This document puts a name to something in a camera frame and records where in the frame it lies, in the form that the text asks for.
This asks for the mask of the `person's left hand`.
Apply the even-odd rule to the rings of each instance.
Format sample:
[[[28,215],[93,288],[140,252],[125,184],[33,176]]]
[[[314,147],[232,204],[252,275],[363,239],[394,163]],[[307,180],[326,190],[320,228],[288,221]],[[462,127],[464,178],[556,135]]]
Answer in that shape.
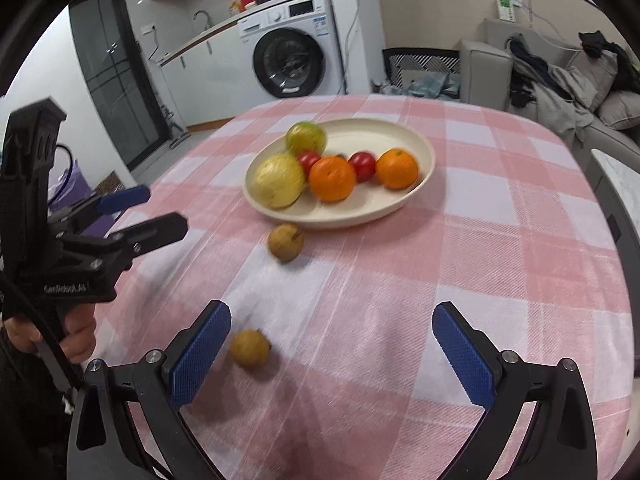
[[[9,318],[3,323],[9,340],[23,353],[39,354],[38,344],[43,341],[40,331],[24,315]],[[64,318],[65,338],[61,349],[72,364],[80,364],[92,356],[96,348],[96,306],[82,304]]]

